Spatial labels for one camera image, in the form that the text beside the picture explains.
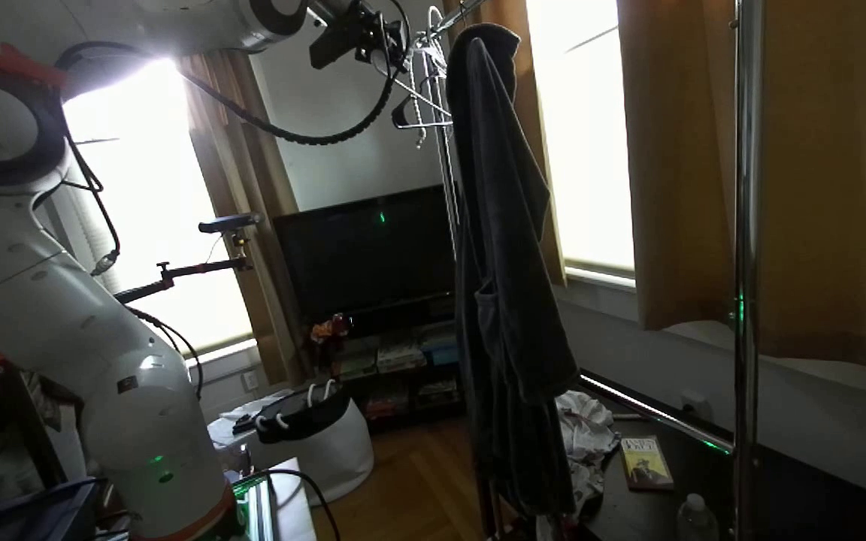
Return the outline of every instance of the window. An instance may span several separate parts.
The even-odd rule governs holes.
[[[567,263],[631,277],[616,0],[531,0],[531,31]]]
[[[172,60],[155,60],[135,76],[67,103],[70,128],[105,183],[102,201],[115,219],[124,251],[102,274],[113,290],[159,280],[157,260],[172,268],[227,257],[218,235],[200,235],[215,217],[187,116],[187,88]],[[73,246],[86,268],[113,249],[110,229],[93,197],[67,195],[67,229],[78,223],[89,246]],[[175,280],[175,288],[131,303],[172,328],[197,349],[249,335],[249,315],[233,269]]]

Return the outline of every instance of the curtain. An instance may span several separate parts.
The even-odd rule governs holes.
[[[456,37],[477,23],[496,23],[522,37],[522,48],[515,55],[515,110],[517,110],[524,137],[536,161],[547,170],[542,108],[538,108],[538,91],[536,91],[536,73],[533,73],[526,0],[482,0],[482,5],[456,27]],[[542,256],[545,256],[551,283],[563,285],[567,274],[563,274],[563,256],[557,246],[555,212],[557,208],[551,201],[551,212],[545,219],[545,235],[542,235]]]
[[[190,76],[264,116],[252,66],[245,51],[197,55],[182,62]],[[247,269],[237,269],[260,357],[268,382],[298,382],[306,366],[294,354],[298,328],[290,318],[286,269],[273,235],[273,217],[294,212],[279,148],[272,134],[237,120],[219,103],[190,85],[194,148],[202,166],[218,217],[263,212],[263,225],[247,241]]]
[[[731,0],[623,0],[647,328],[727,318]],[[766,4],[760,350],[866,364],[866,4]]]

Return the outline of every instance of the metal stand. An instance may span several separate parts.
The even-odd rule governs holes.
[[[448,99],[447,99],[447,51],[444,51],[444,38],[448,37],[448,31],[465,20],[482,0],[466,0],[461,4],[456,12],[444,16],[441,10],[427,12],[427,31],[421,31],[415,37],[415,43],[410,43],[407,60],[415,60],[415,66],[421,70],[421,76],[411,76],[411,88],[407,91],[415,99],[415,124],[407,124],[402,105],[395,115],[395,126],[397,128],[418,128],[421,137],[418,144],[427,140],[427,128],[434,128],[434,144],[441,153],[441,173],[444,173],[444,191],[447,191],[447,209],[453,219],[453,249],[459,257],[459,229],[465,223],[461,217],[461,173],[459,173],[459,156],[456,156],[456,137],[453,137],[453,110],[448,110]],[[485,539],[504,539],[504,504],[500,496],[492,483],[488,473],[482,473],[482,452],[473,444],[473,462],[478,468],[477,486],[478,486],[478,506],[482,506],[482,527],[485,527]]]
[[[757,188],[764,0],[737,5],[734,58],[734,539],[755,539]]]

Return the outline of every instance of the bottle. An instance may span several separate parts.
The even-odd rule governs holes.
[[[719,541],[716,514],[702,492],[689,492],[676,506],[676,541]]]

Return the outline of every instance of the metal pole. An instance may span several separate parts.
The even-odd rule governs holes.
[[[444,48],[441,44],[444,32],[431,32],[427,48]],[[447,191],[447,209],[448,209],[448,225],[453,225],[453,249],[456,249],[456,260],[461,257],[461,170],[459,170],[459,156],[456,156],[456,137],[453,137],[453,115],[448,115],[448,103],[447,103],[447,66],[438,66],[431,58],[424,58],[424,91],[431,97],[431,103],[438,103],[438,108],[431,108],[434,115],[434,134],[438,134],[438,153],[441,153],[441,170],[444,170],[444,191]],[[500,496],[492,483],[492,477],[485,473],[485,459],[482,450],[477,447],[477,433],[471,427],[471,440],[473,440],[473,466],[477,466],[477,492],[478,492],[478,506],[482,506],[482,528],[485,539],[504,539],[504,504]]]
[[[755,539],[757,447],[757,188],[764,0],[737,5],[734,55],[734,539]]]
[[[695,427],[695,424],[689,424],[689,419],[683,419],[683,417],[676,417],[676,414],[670,414],[670,411],[666,411],[666,409],[660,409],[654,402],[644,402],[634,392],[630,392],[623,388],[614,388],[614,384],[608,384],[608,382],[603,382],[603,377],[595,377],[595,376],[590,376],[584,368],[582,368],[582,382],[595,388],[598,392],[612,392],[612,397],[641,409],[647,417],[654,417],[660,424],[667,424],[670,430],[676,430],[676,433],[683,433],[683,435],[689,435],[689,438],[695,438],[695,440],[702,440],[702,444],[708,444],[708,447],[714,447],[714,450],[719,450],[726,455],[734,455],[734,440],[726,440],[722,435],[716,435],[716,433],[710,433],[705,427]]]

